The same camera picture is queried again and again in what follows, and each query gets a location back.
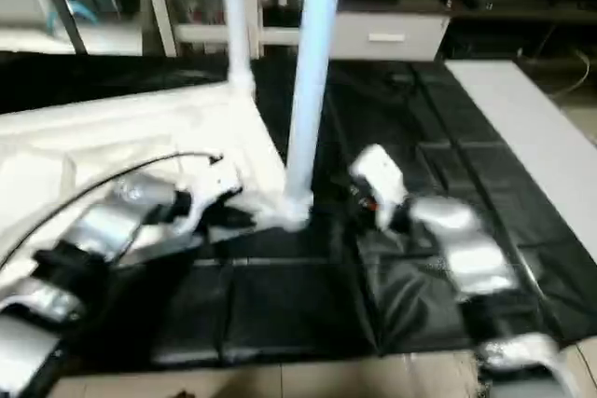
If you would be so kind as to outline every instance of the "tile floor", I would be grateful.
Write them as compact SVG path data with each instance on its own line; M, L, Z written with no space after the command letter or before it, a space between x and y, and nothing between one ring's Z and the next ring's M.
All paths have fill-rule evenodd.
M597 398L597 338L564 352L582 398ZM479 385L469 352L362 361L199 370L62 380L51 398L473 398Z

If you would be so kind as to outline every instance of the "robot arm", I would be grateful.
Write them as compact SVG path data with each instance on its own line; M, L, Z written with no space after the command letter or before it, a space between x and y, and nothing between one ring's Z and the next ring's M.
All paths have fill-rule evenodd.
M155 257L185 250L203 212L240 190L234 167L223 159L189 191L143 173L117 181L51 250L35 253L30 276L0 291L0 396L46 394L60 374L69 338L101 306L110 269L143 226L163 225L169 238L135 251Z
M351 175L361 190L353 186L352 196L375 213L377 228L420 231L439 248L488 396L578 396L533 299L472 207L441 196L407 198L400 169L378 145L359 156Z

